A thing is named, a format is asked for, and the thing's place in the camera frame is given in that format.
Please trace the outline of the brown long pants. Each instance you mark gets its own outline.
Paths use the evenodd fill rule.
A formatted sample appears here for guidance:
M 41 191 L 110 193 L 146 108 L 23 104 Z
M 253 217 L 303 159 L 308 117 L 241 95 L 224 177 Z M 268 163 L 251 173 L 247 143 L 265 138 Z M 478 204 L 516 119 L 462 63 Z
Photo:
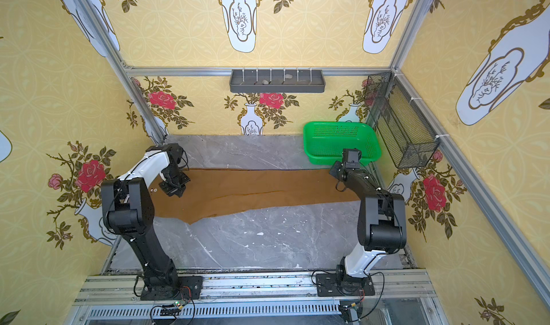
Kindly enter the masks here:
M 192 169 L 181 197 L 168 196 L 157 177 L 149 187 L 157 218 L 193 224 L 203 218 L 226 216 L 268 207 L 291 207 L 358 201 L 351 190 L 337 190 L 329 170 Z

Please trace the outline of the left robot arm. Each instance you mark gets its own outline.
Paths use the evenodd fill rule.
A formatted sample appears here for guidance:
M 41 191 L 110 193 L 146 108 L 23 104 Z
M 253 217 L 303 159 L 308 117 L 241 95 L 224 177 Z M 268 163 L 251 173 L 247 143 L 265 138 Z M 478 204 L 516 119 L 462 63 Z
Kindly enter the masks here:
M 153 227 L 155 206 L 149 187 L 157 177 L 169 197 L 181 197 L 190 178 L 180 168 L 187 155 L 179 144 L 149 147 L 127 173 L 106 180 L 100 188 L 103 223 L 130 244 L 143 267 L 149 290 L 179 289 L 175 265 L 162 249 Z

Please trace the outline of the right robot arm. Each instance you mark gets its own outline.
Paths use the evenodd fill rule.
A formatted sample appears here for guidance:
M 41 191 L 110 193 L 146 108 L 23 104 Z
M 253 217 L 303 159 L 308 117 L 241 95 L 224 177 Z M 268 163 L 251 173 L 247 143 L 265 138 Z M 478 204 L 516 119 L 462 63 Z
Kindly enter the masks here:
M 329 174 L 360 200 L 357 244 L 336 270 L 338 282 L 359 283 L 381 259 L 405 247 L 405 201 L 375 184 L 368 171 L 355 163 L 336 161 Z

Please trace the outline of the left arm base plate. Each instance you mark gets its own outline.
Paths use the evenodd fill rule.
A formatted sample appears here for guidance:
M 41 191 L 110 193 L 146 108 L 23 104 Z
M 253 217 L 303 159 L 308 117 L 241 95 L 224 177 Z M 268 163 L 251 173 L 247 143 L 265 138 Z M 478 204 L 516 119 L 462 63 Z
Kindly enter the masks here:
M 141 301 L 199 299 L 203 288 L 202 276 L 178 276 L 175 280 L 151 278 L 144 281 Z

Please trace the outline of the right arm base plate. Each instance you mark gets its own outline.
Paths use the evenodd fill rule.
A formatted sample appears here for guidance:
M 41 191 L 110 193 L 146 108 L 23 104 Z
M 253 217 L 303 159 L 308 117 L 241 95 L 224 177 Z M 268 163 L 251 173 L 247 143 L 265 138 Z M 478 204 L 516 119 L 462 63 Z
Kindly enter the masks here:
M 317 295 L 321 297 L 375 295 L 371 277 L 352 278 L 327 271 L 314 271 L 311 279 L 317 288 Z

